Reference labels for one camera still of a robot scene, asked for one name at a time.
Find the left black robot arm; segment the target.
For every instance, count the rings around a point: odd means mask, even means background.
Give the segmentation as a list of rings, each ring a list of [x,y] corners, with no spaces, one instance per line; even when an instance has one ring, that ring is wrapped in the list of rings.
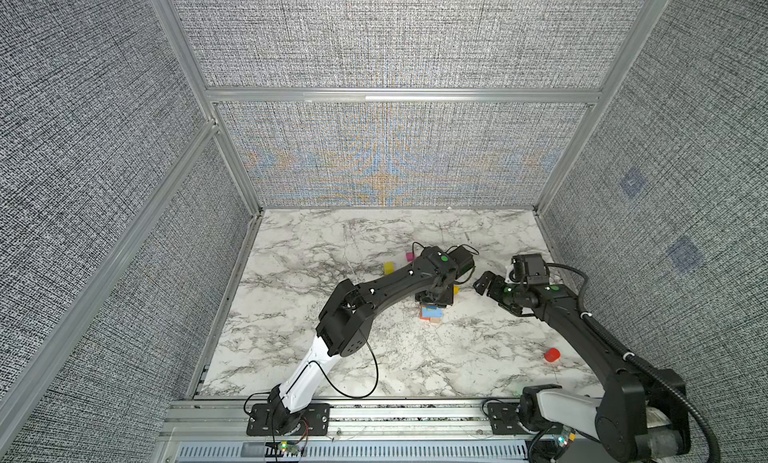
[[[431,246],[405,267],[381,278],[338,283],[320,312],[308,352],[293,374],[268,396],[270,430],[283,435],[299,424],[335,364],[368,345],[373,322],[381,313],[409,297],[426,306],[450,306],[454,286],[474,267],[473,253],[466,248],[445,251]]]

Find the light blue wood block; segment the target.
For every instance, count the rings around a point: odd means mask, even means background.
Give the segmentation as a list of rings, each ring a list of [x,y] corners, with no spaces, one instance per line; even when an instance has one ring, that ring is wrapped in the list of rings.
[[[420,308],[420,314],[424,316],[428,316],[430,318],[442,318],[443,317],[443,309],[439,307],[434,306],[422,306]]]

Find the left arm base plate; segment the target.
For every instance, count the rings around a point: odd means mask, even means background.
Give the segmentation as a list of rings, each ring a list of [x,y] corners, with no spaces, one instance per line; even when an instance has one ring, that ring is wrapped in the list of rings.
[[[282,407],[253,404],[248,410],[246,435],[256,436],[326,436],[330,423],[329,404],[310,404],[296,413]]]

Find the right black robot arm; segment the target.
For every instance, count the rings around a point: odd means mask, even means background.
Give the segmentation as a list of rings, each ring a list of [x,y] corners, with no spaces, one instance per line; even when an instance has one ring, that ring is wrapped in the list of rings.
[[[689,452],[692,412],[682,379],[653,367],[614,338],[584,309],[580,295],[550,283],[543,272],[508,280],[487,271],[473,287],[511,314],[549,325],[602,385],[601,397],[576,395],[557,385],[524,388],[517,407],[523,428],[571,428],[599,441],[619,462]]]

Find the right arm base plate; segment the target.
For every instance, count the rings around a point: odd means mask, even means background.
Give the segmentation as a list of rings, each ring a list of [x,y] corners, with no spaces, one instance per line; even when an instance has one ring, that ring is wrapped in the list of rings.
[[[547,434],[559,434],[563,425],[544,418],[535,403],[520,405],[518,401],[487,399],[482,403],[494,435],[535,435],[541,430]]]

